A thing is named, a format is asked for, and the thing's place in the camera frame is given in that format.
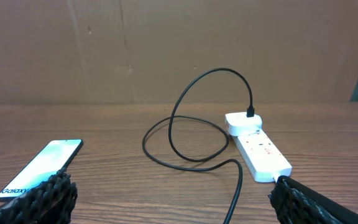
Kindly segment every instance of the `phone screen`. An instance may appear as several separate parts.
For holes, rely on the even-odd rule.
[[[0,201],[20,196],[67,167],[82,146],[81,139],[53,140],[0,192]]]

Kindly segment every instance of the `charging cable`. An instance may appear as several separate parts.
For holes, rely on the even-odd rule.
[[[232,202],[230,204],[230,207],[229,207],[229,210],[227,211],[227,214],[226,214],[226,217],[224,219],[224,224],[228,224],[230,222],[230,219],[232,217],[232,214],[233,214],[233,211],[234,211],[234,208],[236,207],[236,203],[239,199],[239,196],[240,196],[240,191],[241,191],[241,185],[242,185],[242,166],[240,164],[239,161],[235,160],[235,159],[228,159],[216,166],[213,166],[213,167],[209,167],[209,168],[186,168],[186,167],[180,167],[180,166],[175,166],[175,165],[171,165],[171,164],[168,164],[166,162],[163,162],[159,159],[156,159],[154,156],[152,156],[146,149],[146,140],[147,140],[147,136],[150,134],[150,132],[155,128],[157,127],[159,124],[161,124],[162,122],[166,121],[166,120],[169,120],[169,127],[168,127],[168,139],[169,139],[169,143],[171,145],[171,148],[173,149],[173,151],[178,155],[180,156],[182,159],[185,159],[187,161],[190,161],[190,162],[206,162],[206,161],[209,161],[210,159],[216,157],[217,155],[219,155],[220,153],[222,153],[226,148],[227,146],[229,145],[229,136],[227,135],[227,133],[221,128],[219,127],[217,124],[214,124],[210,121],[207,121],[207,120],[204,120],[204,119],[201,119],[201,118],[195,118],[195,117],[191,117],[191,116],[183,116],[183,115],[175,115],[176,113],[176,110],[178,109],[178,106],[180,104],[180,102],[182,101],[183,97],[186,95],[187,91],[198,81],[200,80],[201,78],[203,78],[204,76],[210,74],[210,73],[213,73],[213,72],[218,72],[218,71],[227,71],[227,72],[231,72],[235,75],[237,75],[239,78],[241,78],[241,80],[246,84],[247,86],[247,89],[248,89],[248,92],[249,92],[249,102],[250,102],[250,105],[249,107],[247,108],[247,117],[253,117],[254,114],[255,114],[255,109],[254,107],[252,106],[252,92],[251,92],[251,89],[250,89],[250,86],[247,82],[247,80],[245,80],[245,78],[238,72],[230,69],[230,68],[215,68],[215,69],[212,69],[208,72],[205,72],[204,74],[201,74],[199,77],[197,77],[196,79],[194,79],[185,89],[185,91],[183,91],[183,93],[180,95],[177,103],[175,104],[175,107],[173,108],[172,110],[172,114],[171,114],[171,117],[168,117],[168,118],[165,118],[161,121],[159,121],[157,124],[153,125],[145,134],[145,136],[143,137],[143,140],[142,140],[142,147],[143,147],[143,151],[144,153],[146,154],[146,156],[148,156],[150,159],[152,159],[154,162],[158,163],[158,164],[161,164],[163,166],[166,166],[166,167],[169,167],[169,168],[172,168],[172,169],[177,169],[177,170],[183,170],[183,171],[192,171],[192,172],[205,172],[205,171],[211,171],[211,170],[215,170],[221,166],[224,166],[226,165],[227,163],[229,162],[233,162],[235,163],[237,166],[238,166],[238,169],[239,169],[239,179],[238,179],[238,182],[237,182],[237,187],[236,187],[236,191],[234,192],[234,196],[233,196],[233,199],[232,199]],[[212,126],[214,126],[215,128],[217,128],[218,130],[220,130],[220,132],[222,132],[224,134],[224,137],[226,138],[226,143],[225,145],[222,147],[222,149],[220,149],[218,152],[215,152],[214,154],[204,158],[204,159],[191,159],[191,158],[188,158],[184,155],[182,155],[177,149],[176,147],[173,145],[173,141],[172,141],[172,124],[173,124],[173,119],[174,118],[188,118],[188,119],[194,119],[194,120],[197,120],[197,121],[201,121],[201,122],[204,122],[204,123],[207,123],[207,124],[210,124]]]

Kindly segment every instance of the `power outlet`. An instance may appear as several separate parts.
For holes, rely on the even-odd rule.
[[[291,174],[291,164],[262,129],[233,139],[256,182],[273,182]]]

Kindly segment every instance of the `extension cord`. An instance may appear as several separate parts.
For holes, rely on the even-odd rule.
[[[289,176],[292,166],[262,130],[262,118],[246,114],[226,114],[225,124],[254,180],[277,182],[281,175]]]

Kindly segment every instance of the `cable plug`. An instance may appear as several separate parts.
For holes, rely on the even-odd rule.
[[[247,109],[247,118],[251,118],[255,115],[255,108],[250,105]]]

